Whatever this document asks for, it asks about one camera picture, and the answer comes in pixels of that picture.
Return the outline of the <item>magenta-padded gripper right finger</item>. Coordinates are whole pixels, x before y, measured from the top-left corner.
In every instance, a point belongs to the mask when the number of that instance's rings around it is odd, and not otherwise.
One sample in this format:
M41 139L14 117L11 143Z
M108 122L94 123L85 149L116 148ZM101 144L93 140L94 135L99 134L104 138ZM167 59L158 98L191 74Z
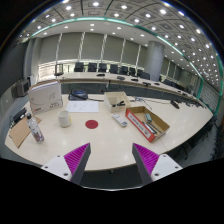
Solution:
M144 185L182 169L182 167L167 154L158 155L136 143L132 146L132 154Z

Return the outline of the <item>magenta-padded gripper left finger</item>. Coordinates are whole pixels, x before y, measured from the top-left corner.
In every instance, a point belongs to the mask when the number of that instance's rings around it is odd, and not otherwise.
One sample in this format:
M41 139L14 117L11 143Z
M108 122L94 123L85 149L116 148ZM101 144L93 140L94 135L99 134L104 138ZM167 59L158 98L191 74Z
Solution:
M55 156L42 169L79 185L90 154L91 146L87 143L65 155Z

